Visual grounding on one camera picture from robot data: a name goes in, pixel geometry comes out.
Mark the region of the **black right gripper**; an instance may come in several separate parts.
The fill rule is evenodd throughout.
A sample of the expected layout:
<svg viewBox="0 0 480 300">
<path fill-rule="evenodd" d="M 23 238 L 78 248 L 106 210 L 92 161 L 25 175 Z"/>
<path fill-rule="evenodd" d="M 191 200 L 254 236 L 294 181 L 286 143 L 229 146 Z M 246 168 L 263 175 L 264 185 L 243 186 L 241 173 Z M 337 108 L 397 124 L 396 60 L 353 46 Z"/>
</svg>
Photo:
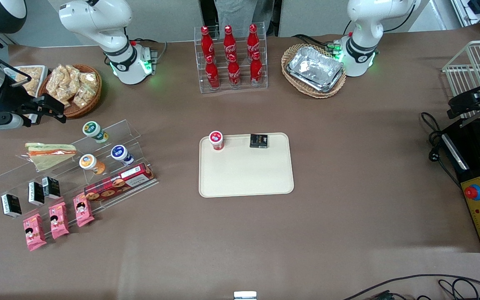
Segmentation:
<svg viewBox="0 0 480 300">
<path fill-rule="evenodd" d="M 65 123 L 64 110 L 65 105 L 50 95 L 32 97 L 22 87 L 0 88 L 0 130 L 30 127 L 41 123 L 43 117 Z"/>
</svg>

